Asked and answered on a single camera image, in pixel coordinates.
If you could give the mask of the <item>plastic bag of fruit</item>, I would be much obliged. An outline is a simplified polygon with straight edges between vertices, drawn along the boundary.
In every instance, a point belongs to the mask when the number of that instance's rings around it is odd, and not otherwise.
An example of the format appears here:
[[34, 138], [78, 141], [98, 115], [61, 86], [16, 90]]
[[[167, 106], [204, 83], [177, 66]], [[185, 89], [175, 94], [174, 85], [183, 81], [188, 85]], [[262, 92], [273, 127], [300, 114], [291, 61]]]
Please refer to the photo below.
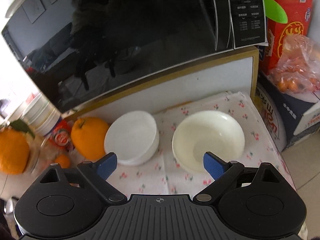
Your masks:
[[319, 43], [304, 35], [287, 35], [282, 55], [267, 77], [282, 93], [319, 91]]

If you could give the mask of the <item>Ganten water carton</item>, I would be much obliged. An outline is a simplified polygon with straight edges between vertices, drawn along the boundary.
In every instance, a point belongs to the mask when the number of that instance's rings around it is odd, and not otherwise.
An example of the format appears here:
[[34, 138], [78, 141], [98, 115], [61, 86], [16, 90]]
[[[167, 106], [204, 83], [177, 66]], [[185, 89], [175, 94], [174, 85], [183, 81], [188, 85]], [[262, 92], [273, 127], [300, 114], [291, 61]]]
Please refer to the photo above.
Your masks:
[[279, 152], [319, 131], [319, 92], [285, 94], [259, 73], [255, 98]]

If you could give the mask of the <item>cream bowl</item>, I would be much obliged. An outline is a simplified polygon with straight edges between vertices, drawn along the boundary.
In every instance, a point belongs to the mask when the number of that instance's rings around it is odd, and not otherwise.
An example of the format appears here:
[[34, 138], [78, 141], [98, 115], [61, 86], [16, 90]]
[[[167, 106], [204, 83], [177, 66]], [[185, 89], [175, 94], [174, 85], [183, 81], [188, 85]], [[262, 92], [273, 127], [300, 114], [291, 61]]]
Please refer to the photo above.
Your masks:
[[200, 111], [185, 118], [172, 137], [172, 152], [181, 168], [204, 173], [203, 156], [212, 152], [228, 162], [239, 159], [245, 149], [240, 124], [221, 111]]

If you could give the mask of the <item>large orange on jar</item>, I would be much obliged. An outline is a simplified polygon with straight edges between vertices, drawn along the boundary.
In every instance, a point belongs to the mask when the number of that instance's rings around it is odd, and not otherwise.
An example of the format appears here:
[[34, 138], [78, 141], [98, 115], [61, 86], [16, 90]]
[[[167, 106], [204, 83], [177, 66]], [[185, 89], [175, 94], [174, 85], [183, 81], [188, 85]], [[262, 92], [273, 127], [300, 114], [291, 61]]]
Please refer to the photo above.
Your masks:
[[1, 125], [1, 172], [22, 174], [30, 159], [30, 144], [35, 134], [22, 120]]

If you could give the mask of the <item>black microwave oven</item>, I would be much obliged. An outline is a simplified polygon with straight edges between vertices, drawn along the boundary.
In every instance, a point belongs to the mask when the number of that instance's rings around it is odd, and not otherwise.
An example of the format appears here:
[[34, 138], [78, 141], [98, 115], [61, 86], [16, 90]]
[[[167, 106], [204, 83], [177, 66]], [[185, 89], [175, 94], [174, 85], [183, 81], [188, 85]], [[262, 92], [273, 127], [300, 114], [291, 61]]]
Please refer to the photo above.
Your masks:
[[1, 36], [61, 112], [266, 42], [264, 0], [10, 0]]

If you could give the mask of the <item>white ceramic bowl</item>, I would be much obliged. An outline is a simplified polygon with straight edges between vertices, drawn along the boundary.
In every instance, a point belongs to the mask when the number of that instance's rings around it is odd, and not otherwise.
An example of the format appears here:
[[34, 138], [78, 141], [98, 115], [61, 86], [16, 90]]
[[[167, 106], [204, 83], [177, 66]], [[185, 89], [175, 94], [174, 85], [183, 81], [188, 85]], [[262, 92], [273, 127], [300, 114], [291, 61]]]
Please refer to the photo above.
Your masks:
[[159, 146], [159, 130], [154, 117], [145, 111], [132, 111], [119, 117], [108, 129], [104, 150], [114, 153], [118, 163], [139, 166], [149, 161]]

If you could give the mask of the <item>red gift box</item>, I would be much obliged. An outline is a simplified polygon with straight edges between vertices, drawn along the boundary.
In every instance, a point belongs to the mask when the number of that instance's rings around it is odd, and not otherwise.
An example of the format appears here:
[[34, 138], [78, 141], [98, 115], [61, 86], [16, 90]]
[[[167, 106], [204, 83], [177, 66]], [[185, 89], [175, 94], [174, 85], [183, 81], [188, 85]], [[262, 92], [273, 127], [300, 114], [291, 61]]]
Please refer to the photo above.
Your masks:
[[276, 67], [287, 35], [306, 35], [313, 0], [264, 0], [268, 46], [259, 47], [259, 69], [265, 75]]

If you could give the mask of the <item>stack of white cups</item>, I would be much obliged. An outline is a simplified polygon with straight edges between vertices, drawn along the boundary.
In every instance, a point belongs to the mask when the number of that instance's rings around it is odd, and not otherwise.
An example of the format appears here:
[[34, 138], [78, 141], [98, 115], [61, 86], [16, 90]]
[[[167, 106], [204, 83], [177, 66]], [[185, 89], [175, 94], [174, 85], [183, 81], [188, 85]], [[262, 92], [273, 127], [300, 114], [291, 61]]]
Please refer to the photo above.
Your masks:
[[39, 93], [22, 113], [22, 120], [40, 136], [47, 136], [61, 120], [60, 112]]

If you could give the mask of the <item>large orange on table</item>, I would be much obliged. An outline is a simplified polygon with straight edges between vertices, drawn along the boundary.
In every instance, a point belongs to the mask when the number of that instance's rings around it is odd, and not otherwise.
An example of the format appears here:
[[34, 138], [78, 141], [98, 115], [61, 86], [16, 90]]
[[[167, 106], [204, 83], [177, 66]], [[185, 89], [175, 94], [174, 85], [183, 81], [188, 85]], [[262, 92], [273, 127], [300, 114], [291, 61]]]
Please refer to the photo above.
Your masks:
[[109, 125], [97, 117], [76, 120], [71, 130], [75, 149], [87, 160], [96, 161], [105, 155], [104, 141]]

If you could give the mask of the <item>cherry print tablecloth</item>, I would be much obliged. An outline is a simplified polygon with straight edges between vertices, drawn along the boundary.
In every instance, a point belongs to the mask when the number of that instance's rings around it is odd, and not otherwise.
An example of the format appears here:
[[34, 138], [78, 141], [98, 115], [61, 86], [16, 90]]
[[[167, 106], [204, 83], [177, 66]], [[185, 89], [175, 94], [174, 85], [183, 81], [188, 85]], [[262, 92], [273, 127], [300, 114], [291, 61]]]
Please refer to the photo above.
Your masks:
[[250, 98], [78, 119], [64, 239], [298, 239], [306, 206]]

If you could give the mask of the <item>white gold-edged stand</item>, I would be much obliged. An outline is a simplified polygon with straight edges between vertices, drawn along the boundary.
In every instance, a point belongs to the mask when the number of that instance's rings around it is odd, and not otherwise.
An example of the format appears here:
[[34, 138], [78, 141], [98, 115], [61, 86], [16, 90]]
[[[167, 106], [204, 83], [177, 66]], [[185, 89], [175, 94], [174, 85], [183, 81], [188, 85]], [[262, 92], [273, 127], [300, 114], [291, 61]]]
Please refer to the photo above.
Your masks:
[[222, 92], [254, 96], [259, 50], [255, 46], [186, 63], [140, 79], [63, 114], [68, 121], [97, 116], [113, 122], [136, 110], [151, 114]]

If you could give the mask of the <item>red can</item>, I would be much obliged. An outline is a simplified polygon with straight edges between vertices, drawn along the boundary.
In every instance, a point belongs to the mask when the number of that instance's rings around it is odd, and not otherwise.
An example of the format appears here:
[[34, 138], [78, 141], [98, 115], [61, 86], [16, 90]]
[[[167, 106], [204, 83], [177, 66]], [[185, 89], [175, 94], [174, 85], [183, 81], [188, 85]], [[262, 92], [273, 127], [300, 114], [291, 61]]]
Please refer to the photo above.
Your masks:
[[71, 152], [74, 148], [71, 141], [71, 127], [67, 121], [63, 119], [60, 119], [54, 126], [50, 132], [49, 140], [55, 146], [65, 150], [66, 152]]

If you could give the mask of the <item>glass jar of tangerines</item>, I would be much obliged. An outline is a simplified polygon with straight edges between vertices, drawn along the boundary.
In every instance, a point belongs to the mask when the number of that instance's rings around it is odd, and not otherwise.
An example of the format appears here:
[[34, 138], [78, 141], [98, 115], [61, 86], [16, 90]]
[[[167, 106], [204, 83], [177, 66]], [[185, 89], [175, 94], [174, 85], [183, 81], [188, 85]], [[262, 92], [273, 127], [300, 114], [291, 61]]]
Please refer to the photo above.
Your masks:
[[61, 154], [69, 156], [69, 152], [60, 148], [49, 140], [48, 137], [23, 133], [29, 145], [29, 157], [23, 174], [38, 176]]

